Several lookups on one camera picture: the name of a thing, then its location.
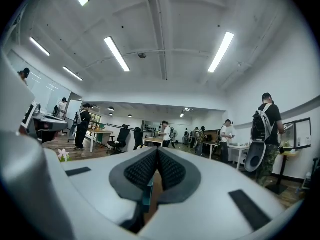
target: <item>office chair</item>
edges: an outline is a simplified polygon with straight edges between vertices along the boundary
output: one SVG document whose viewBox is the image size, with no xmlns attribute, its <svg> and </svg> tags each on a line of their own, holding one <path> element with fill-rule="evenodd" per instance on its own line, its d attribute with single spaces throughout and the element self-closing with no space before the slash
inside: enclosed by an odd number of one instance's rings
<svg viewBox="0 0 320 240">
<path fill-rule="evenodd" d="M 133 150 L 136 150 L 137 147 L 142 145 L 144 133 L 143 133 L 143 131 L 141 131 L 141 128 L 136 127 L 133 134 L 134 134 L 134 140 L 135 140 L 135 146 L 134 146 Z"/>
<path fill-rule="evenodd" d="M 112 141 L 108 141 L 108 145 L 114 148 L 114 152 L 111 154 L 111 156 L 123 153 L 121 149 L 127 145 L 126 140 L 130 132 L 128 129 L 129 125 L 123 124 L 122 127 L 123 128 L 120 130 L 119 136 L 116 140 L 118 143 L 115 143 L 114 141 L 115 136 L 110 136 Z"/>
</svg>

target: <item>ceiling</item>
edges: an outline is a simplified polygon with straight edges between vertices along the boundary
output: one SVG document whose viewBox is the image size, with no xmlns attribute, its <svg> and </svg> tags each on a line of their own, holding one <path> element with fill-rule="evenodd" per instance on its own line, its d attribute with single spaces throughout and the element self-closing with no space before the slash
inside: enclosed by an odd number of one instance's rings
<svg viewBox="0 0 320 240">
<path fill-rule="evenodd" d="M 21 45 L 75 83 L 63 66 L 79 73 L 83 83 L 129 75 L 225 90 L 264 55 L 286 10 L 285 0 L 89 0 L 85 6 L 78 0 L 31 0 L 18 34 Z M 208 73 L 227 31 L 234 39 L 216 71 Z M 105 44 L 109 36 L 130 72 Z"/>
<path fill-rule="evenodd" d="M 137 104 L 137 103 L 123 103 L 123 102 L 94 102 L 90 103 L 94 105 L 93 112 L 100 114 L 108 115 L 113 113 L 117 117 L 126 117 L 129 114 L 132 114 L 134 118 L 142 116 L 142 113 L 152 114 L 155 113 L 157 116 L 168 114 L 171 118 L 180 118 L 182 111 L 185 110 L 185 107 L 180 106 L 165 106 L 165 105 L 153 105 L 153 104 Z M 114 111 L 108 110 L 109 107 L 113 107 Z M 184 113 L 184 119 L 198 118 L 206 115 L 209 111 L 215 111 L 204 108 L 193 108 L 192 111 Z"/>
</svg>

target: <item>wooden floor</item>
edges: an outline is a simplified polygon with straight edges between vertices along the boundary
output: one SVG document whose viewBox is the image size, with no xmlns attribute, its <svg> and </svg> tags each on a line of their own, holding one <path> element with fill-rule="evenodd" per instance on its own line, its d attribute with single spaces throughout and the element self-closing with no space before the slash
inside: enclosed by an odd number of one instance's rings
<svg viewBox="0 0 320 240">
<path fill-rule="evenodd" d="M 68 136 L 59 136 L 55 140 L 51 142 L 47 142 L 43 144 L 44 148 L 49 148 L 54 150 L 57 155 L 59 154 L 58 150 L 65 149 L 67 152 L 69 152 L 69 155 L 73 161 L 75 160 L 83 160 L 83 159 L 92 159 L 92 158 L 101 158 L 101 157 L 106 157 L 110 155 L 110 150 L 104 146 L 101 146 L 99 144 L 94 143 L 93 144 L 93 152 L 90 152 L 90 144 L 91 140 L 85 139 L 83 142 L 85 150 L 74 150 L 73 148 L 75 147 L 75 142 L 70 141 L 68 143 Z M 176 144 L 175 148 L 190 154 L 195 154 L 194 149 L 189 148 L 186 145 L 182 144 Z M 220 158 L 218 156 L 213 156 L 213 160 L 218 161 Z M 267 179 L 266 186 L 269 184 L 274 184 L 276 183 L 277 179 L 273 176 L 269 176 Z M 279 199 L 280 203 L 287 209 L 293 204 L 295 204 L 297 201 L 303 199 L 305 197 L 305 192 L 303 190 L 299 191 L 299 193 L 296 193 L 297 188 L 301 188 L 302 184 L 297 183 L 297 182 L 292 182 L 288 180 L 282 180 L 281 182 L 283 185 L 287 186 L 287 189 L 281 194 L 281 195 L 276 195 L 272 193 L 276 198 Z M 153 180 L 153 191 L 152 191 L 152 197 L 151 197 L 151 205 L 150 205 L 150 210 L 149 213 L 144 214 L 144 219 L 145 222 L 148 223 L 148 221 L 152 218 L 152 216 L 156 213 L 157 211 L 157 199 L 159 195 L 163 192 L 162 189 L 162 179 L 157 171 L 154 175 L 154 180 Z"/>
</svg>

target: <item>whiteboard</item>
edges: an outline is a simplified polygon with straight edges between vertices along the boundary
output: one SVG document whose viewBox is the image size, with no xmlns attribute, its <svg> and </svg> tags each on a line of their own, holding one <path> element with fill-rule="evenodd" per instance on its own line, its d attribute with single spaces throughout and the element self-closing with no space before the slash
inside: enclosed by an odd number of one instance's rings
<svg viewBox="0 0 320 240">
<path fill-rule="evenodd" d="M 70 100 L 68 110 L 66 111 L 66 118 L 73 121 L 75 119 L 76 113 L 80 111 L 81 106 L 81 100 Z"/>
</svg>

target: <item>wooden table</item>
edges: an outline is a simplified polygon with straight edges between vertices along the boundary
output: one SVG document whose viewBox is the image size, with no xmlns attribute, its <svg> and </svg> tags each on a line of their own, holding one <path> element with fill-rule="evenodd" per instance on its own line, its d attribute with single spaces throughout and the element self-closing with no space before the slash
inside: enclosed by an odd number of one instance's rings
<svg viewBox="0 0 320 240">
<path fill-rule="evenodd" d="M 204 141 L 203 144 L 210 145 L 210 157 L 209 157 L 209 159 L 211 160 L 211 156 L 212 156 L 212 153 L 213 153 L 213 146 L 216 145 L 216 142 L 215 141 Z"/>
<path fill-rule="evenodd" d="M 146 142 L 160 143 L 160 144 L 161 144 L 161 147 L 162 147 L 163 144 L 164 144 L 164 139 L 163 139 L 163 138 L 144 138 L 144 139 L 143 139 L 143 145 L 144 145 Z"/>
<path fill-rule="evenodd" d="M 250 149 L 250 146 L 249 146 L 249 145 L 248 145 L 248 146 L 233 146 L 233 145 L 228 145 L 228 148 L 229 148 L 229 149 L 232 149 L 232 150 L 238 150 L 238 151 L 239 151 L 238 164 L 237 164 L 237 166 L 236 166 L 236 169 L 239 170 L 242 153 L 243 153 L 243 151 L 249 150 L 249 149 Z"/>
<path fill-rule="evenodd" d="M 94 139 L 95 134 L 109 134 L 109 137 L 114 133 L 113 131 L 107 131 L 107 130 L 92 130 L 88 129 L 88 132 L 93 133 L 91 136 L 91 145 L 90 145 L 90 152 L 92 153 L 94 150 Z"/>
<path fill-rule="evenodd" d="M 281 180 L 284 176 L 284 171 L 286 167 L 287 157 L 295 157 L 299 154 L 299 151 L 296 151 L 294 153 L 291 153 L 290 151 L 285 151 L 283 154 L 278 153 L 278 155 L 283 156 L 282 165 L 281 165 L 281 171 L 278 176 L 278 180 L 276 184 L 268 185 L 266 188 L 273 193 L 280 195 L 283 191 L 285 191 L 288 187 L 285 185 L 281 185 Z"/>
</svg>

